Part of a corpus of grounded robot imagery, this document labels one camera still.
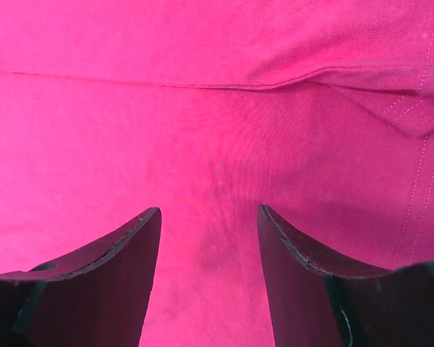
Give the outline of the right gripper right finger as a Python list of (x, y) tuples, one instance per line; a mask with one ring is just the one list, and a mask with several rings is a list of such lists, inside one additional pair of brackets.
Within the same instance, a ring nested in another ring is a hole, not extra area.
[(277, 346), (434, 346), (434, 262), (354, 260), (267, 205), (257, 226)]

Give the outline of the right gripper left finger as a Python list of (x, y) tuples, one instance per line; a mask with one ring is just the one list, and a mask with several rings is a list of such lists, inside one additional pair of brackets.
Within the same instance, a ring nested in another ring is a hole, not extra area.
[(160, 235), (152, 207), (73, 252), (0, 274), (0, 346), (137, 346)]

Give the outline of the red t shirt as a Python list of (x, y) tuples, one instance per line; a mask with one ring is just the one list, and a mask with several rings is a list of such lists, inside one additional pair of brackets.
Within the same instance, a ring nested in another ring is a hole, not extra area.
[(434, 1), (0, 1), (0, 273), (163, 213), (142, 346), (272, 346), (258, 205), (434, 260)]

